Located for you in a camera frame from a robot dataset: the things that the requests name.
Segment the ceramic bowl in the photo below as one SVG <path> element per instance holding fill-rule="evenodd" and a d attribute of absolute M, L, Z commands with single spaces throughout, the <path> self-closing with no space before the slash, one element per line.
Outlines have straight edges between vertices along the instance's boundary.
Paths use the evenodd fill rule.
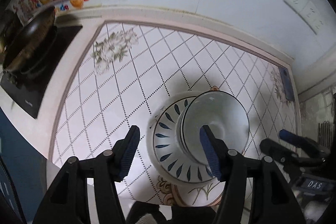
<path fill-rule="evenodd" d="M 177 140 L 183 151 L 196 162 L 207 165 L 199 132 L 208 125 L 217 139 L 229 149 L 243 152 L 249 137 L 249 119 L 242 104 L 231 94 L 208 91 L 196 97 L 184 109 Z"/>

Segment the flower pattern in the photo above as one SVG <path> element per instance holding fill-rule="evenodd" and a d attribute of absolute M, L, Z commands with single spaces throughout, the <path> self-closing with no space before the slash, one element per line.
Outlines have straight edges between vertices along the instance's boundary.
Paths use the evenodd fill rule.
<path fill-rule="evenodd" d="M 133 29 L 113 32 L 108 39 L 96 42 L 92 57 L 95 61 L 95 69 L 98 74 L 108 71 L 110 64 L 118 60 L 119 62 L 127 55 L 132 45 L 138 44 L 138 36 Z"/>

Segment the kitchen counter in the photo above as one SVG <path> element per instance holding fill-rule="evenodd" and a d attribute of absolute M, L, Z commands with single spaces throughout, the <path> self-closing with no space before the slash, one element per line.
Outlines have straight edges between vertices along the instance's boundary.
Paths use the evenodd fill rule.
<path fill-rule="evenodd" d="M 103 22 L 102 18 L 90 18 L 60 24 L 60 26 L 83 25 L 83 28 L 59 62 L 44 94 L 37 119 L 32 118 L 22 110 L 0 88 L 1 109 L 19 133 L 46 158 L 48 158 L 50 144 L 53 142 L 51 137 L 54 121 L 69 79 L 78 64 L 78 60 L 90 43 L 90 39 L 95 36 L 95 32 Z"/>
<path fill-rule="evenodd" d="M 112 21 L 128 22 L 128 24 L 112 23 Z M 142 22 L 151 27 L 143 24 L 135 26 L 136 24 L 132 24 L 132 22 Z M 292 83 L 294 83 L 289 66 L 291 59 L 265 44 L 265 42 L 236 30 L 232 26 L 179 11 L 147 9 L 145 7 L 125 9 L 109 7 L 82 10 L 60 17 L 56 24 L 58 26 L 81 24 L 83 28 L 70 44 L 57 66 L 44 95 L 38 118 L 31 118 L 13 103 L 2 89 L 0 89 L 0 107 L 22 136 L 43 156 L 52 160 L 59 167 L 69 156 L 76 155 L 81 160 L 94 157 L 103 150 L 109 149 L 117 139 L 126 134 L 128 123 L 139 124 L 140 131 L 146 132 L 145 127 L 151 119 L 150 116 L 160 111 L 161 104 L 164 103 L 164 99 L 167 99 L 167 95 L 168 97 L 174 96 L 187 90 L 203 92 L 213 85 L 218 85 L 220 90 L 236 96 L 244 105 L 246 111 L 252 115 L 249 118 L 251 128 L 253 128 L 251 131 L 254 132 L 252 135 L 254 136 L 251 137 L 250 134 L 249 146 L 244 151 L 247 156 L 258 158 L 260 154 L 257 148 L 259 141 L 265 136 L 277 138 L 276 133 L 282 128 L 301 134 L 300 120 L 297 119 L 297 113 L 299 113 L 298 103 L 291 103 L 286 106 L 286 104 L 279 101 L 278 96 L 274 93 L 275 86 L 279 85 L 279 79 L 272 80 L 272 73 L 277 70 L 277 66 L 281 65 L 289 69 Z M 138 35 L 139 42 L 133 45 L 129 53 L 126 53 L 125 59 L 121 58 L 120 62 L 116 63 L 116 67 L 113 68 L 119 73 L 117 77 L 120 81 L 120 86 L 111 86 L 103 95 L 100 93 L 100 88 L 107 82 L 109 84 L 105 85 L 105 87 L 112 84 L 110 80 L 113 77 L 110 75 L 111 70 L 102 75 L 95 72 L 95 63 L 91 58 L 92 44 L 95 40 L 101 42 L 108 32 L 112 30 L 112 32 L 117 32 L 127 31 L 132 28 L 134 30 L 136 28 L 135 32 Z M 186 52 L 182 52 L 182 47 L 179 46 L 181 43 L 178 44 L 178 40 L 182 44 L 188 45 L 183 46 Z M 146 56 L 151 51 L 153 51 L 153 55 Z M 170 56 L 172 52 L 176 54 L 176 59 L 174 60 L 173 58 L 171 60 L 172 63 L 165 64 L 168 60 L 166 57 Z M 130 54 L 134 54 L 133 65 L 131 64 L 132 58 Z M 189 62 L 189 64 L 183 61 L 187 54 L 192 56 L 192 62 Z M 154 63 L 151 65 L 146 64 L 151 58 Z M 222 60 L 225 63 L 217 63 L 219 58 L 224 58 Z M 176 74 L 175 71 L 169 71 L 170 69 L 167 68 L 172 64 L 172 69 L 177 66 L 177 72 L 181 70 L 181 67 L 184 67 L 181 71 L 185 69 L 188 71 L 184 71 L 184 76 L 183 73 Z M 135 71 L 138 71 L 138 75 L 134 74 L 134 71 L 128 71 L 133 67 Z M 134 79 L 129 79 L 128 75 L 134 76 Z M 92 82 L 95 76 L 98 82 L 101 81 L 101 83 Z M 157 77 L 160 78 L 161 84 L 156 83 Z M 143 86 L 138 90 L 134 90 L 138 86 L 137 82 L 140 83 L 146 78 L 145 82 L 153 81 L 158 86 L 154 88 L 153 84 L 152 87 Z M 293 89 L 296 102 L 298 102 L 295 85 L 293 85 Z M 95 94 L 95 90 L 99 90 L 99 97 L 98 94 Z M 124 92 L 125 94 L 122 95 L 124 106 L 121 106 L 120 109 L 117 107 L 114 110 L 109 110 L 110 114 L 114 113 L 118 116 L 117 120 L 120 119 L 120 125 L 117 120 L 108 121 L 109 118 L 106 117 L 105 124 L 103 120 L 100 124 L 100 118 L 99 122 L 97 122 L 98 120 L 95 117 L 99 117 L 112 104 L 111 102 L 115 101 L 113 98 L 111 100 L 104 99 L 104 96 L 110 98 L 115 94 L 116 101 L 120 103 L 121 100 L 119 101 L 118 99 L 118 93 L 120 96 L 120 93 Z M 138 107 L 135 105 L 138 100 L 132 101 L 131 94 L 133 92 L 134 94 L 139 93 L 140 97 L 144 97 L 144 102 L 139 101 L 140 105 Z M 69 108 L 72 108 L 72 111 L 70 109 L 68 109 L 68 113 L 65 111 L 64 102 Z M 284 109 L 280 109 L 280 104 L 285 106 Z M 79 115 L 79 117 L 81 118 L 78 120 L 76 113 L 80 112 L 81 116 Z M 87 121 L 91 122 L 86 124 L 84 118 L 89 119 Z M 77 127 L 78 132 L 77 130 L 69 130 L 69 127 L 67 128 L 70 121 L 72 123 L 77 121 L 74 125 Z M 189 194 L 185 192 L 185 189 L 168 185 L 163 178 L 158 176 L 158 173 L 151 165 L 147 155 L 145 134 L 142 134 L 141 137 L 143 141 L 139 146 L 139 155 L 136 155 L 134 159 L 135 164 L 131 167 L 130 178 L 118 184 L 117 190 L 120 197 L 165 204 L 170 204 L 174 200 L 174 202 L 180 202 L 181 205 L 188 206 L 213 205 L 220 200 L 220 196 L 215 195 L 215 193 L 221 193 L 221 190 L 211 191 L 212 187 L 221 187 L 220 185 L 208 185 L 207 188 L 203 189 L 206 195 L 198 199 L 194 198 L 198 188 L 195 191 L 190 189 L 191 194 Z M 92 147 L 90 145 L 86 147 L 90 143 L 88 138 L 91 138 L 91 142 L 94 143 Z M 150 191 L 148 191 L 146 196 L 143 196 L 141 187 L 147 184 Z M 166 192 L 166 187 L 170 189 L 169 193 Z"/>

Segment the black fabric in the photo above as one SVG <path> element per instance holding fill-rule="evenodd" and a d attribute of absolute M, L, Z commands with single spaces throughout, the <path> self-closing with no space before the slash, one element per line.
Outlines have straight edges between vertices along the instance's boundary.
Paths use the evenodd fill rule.
<path fill-rule="evenodd" d="M 24 224 L 21 219 L 14 213 L 13 209 L 5 200 L 2 191 L 0 190 L 0 223 L 5 224 Z"/>
<path fill-rule="evenodd" d="M 211 224 L 216 212 L 210 207 L 172 206 L 172 219 L 166 220 L 159 211 L 159 205 L 136 201 L 127 218 L 126 224 L 135 224 L 145 214 L 151 214 L 158 224 Z"/>
<path fill-rule="evenodd" d="M 157 223 L 165 223 L 167 220 L 159 211 L 159 205 L 135 201 L 126 218 L 126 224 L 135 224 L 145 214 L 151 214 Z"/>

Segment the blue gripper pad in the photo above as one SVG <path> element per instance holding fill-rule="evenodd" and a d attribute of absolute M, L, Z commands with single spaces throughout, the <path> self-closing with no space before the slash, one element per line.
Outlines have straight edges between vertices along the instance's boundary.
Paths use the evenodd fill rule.
<path fill-rule="evenodd" d="M 205 126 L 202 126 L 201 129 L 199 130 L 199 140 L 201 141 L 204 153 L 207 157 L 211 173 L 218 179 L 221 179 L 221 168 L 219 164 L 219 158 L 217 156 L 217 153 L 215 149 L 213 148 L 210 139 L 207 135 L 206 129 L 204 128 Z"/>
<path fill-rule="evenodd" d="M 140 129 L 137 126 L 131 126 L 127 133 L 127 136 L 123 142 L 128 142 L 126 149 L 120 160 L 120 173 L 119 177 L 121 180 L 128 175 L 129 169 L 131 167 L 135 152 L 140 141 Z"/>

